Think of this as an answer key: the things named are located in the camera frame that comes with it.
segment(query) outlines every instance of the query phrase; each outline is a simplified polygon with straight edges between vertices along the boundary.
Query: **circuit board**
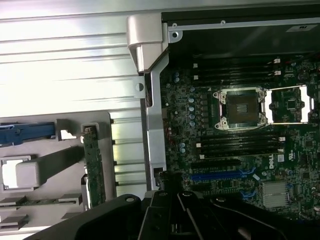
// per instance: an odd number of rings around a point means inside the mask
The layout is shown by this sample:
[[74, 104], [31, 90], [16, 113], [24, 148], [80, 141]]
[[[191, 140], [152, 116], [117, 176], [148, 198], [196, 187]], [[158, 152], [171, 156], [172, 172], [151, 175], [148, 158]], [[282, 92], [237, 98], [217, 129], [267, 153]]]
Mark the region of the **circuit board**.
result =
[[84, 129], [83, 145], [88, 190], [90, 192], [90, 208], [94, 208], [106, 201], [102, 158], [95, 126], [89, 126]]
[[316, 58], [291, 55], [194, 59], [165, 69], [167, 169], [204, 196], [318, 219], [319, 68]]

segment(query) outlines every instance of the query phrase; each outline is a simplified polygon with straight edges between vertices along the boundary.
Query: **chipset heatsink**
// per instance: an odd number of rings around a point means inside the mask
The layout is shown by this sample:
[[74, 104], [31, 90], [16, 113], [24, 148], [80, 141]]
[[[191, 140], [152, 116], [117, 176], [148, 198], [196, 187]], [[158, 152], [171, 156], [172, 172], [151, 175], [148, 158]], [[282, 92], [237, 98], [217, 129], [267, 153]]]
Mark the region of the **chipset heatsink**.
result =
[[266, 125], [265, 96], [265, 91], [259, 87], [229, 88], [215, 92], [213, 97], [220, 101], [221, 119], [215, 128], [229, 131]]
[[288, 205], [287, 186], [284, 181], [262, 183], [262, 201], [266, 208], [278, 208]]

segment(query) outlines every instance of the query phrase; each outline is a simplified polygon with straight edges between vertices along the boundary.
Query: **blue latch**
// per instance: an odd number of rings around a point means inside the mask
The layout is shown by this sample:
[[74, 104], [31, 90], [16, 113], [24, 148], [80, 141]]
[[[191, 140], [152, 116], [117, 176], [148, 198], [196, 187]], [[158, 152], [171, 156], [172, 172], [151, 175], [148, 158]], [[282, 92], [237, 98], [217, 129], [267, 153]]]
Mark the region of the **blue latch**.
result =
[[56, 135], [55, 123], [0, 125], [0, 145], [20, 145], [25, 140]]

